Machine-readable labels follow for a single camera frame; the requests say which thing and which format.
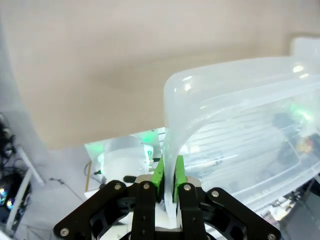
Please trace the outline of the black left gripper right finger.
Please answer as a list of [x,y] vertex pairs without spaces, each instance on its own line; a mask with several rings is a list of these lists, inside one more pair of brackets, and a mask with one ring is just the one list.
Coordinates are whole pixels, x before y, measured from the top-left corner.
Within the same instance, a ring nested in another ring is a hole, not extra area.
[[281,240],[281,232],[220,187],[204,191],[198,179],[188,180],[184,158],[174,169],[173,194],[178,204],[183,240],[217,240],[210,226],[225,240]]

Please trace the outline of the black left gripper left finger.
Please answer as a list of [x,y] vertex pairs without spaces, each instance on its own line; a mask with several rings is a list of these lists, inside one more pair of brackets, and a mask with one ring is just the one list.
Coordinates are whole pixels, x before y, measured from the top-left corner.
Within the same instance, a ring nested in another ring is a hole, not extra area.
[[112,180],[78,206],[54,228],[61,240],[102,240],[104,234],[129,213],[132,230],[122,240],[155,240],[155,207],[163,198],[164,161],[152,175],[140,175],[131,186]]

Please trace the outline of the translucent plastic container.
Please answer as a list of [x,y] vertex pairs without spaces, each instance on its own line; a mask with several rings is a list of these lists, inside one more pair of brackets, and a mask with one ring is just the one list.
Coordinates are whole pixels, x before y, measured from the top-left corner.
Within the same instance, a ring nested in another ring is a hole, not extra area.
[[217,63],[164,85],[164,202],[176,224],[174,171],[259,210],[320,172],[320,37],[288,56]]

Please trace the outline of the black computer with coloured lights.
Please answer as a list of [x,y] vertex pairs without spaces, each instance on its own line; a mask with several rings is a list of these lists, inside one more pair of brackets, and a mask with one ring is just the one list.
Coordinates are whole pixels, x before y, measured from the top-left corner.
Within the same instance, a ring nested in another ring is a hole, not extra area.
[[[23,177],[19,173],[5,175],[0,179],[0,222],[7,221],[16,202],[17,193],[22,181]],[[24,214],[28,206],[27,198],[31,192],[31,184],[29,183],[18,207],[16,218],[20,218]]]

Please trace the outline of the white metal stand frame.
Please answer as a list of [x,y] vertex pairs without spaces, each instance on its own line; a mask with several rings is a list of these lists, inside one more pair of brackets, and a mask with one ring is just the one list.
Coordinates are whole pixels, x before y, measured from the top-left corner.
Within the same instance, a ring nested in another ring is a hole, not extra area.
[[26,154],[24,149],[21,146],[18,146],[16,150],[17,150],[18,155],[22,158],[23,162],[26,164],[27,171],[26,171],[26,174],[24,175],[22,182],[21,182],[21,185],[17,191],[15,202],[13,204],[13,208],[10,211],[8,220],[5,225],[5,232],[8,235],[13,235],[15,232],[13,230],[14,221],[15,221],[16,215],[18,213],[18,209],[20,207],[20,204],[22,203],[23,196],[27,192],[27,187],[28,187],[28,184],[30,183],[32,176],[35,177],[35,179],[38,181],[38,183],[40,185],[43,186],[45,184],[44,179],[41,177],[41,175],[37,171],[35,165],[31,161],[31,159],[28,157],[28,155]]

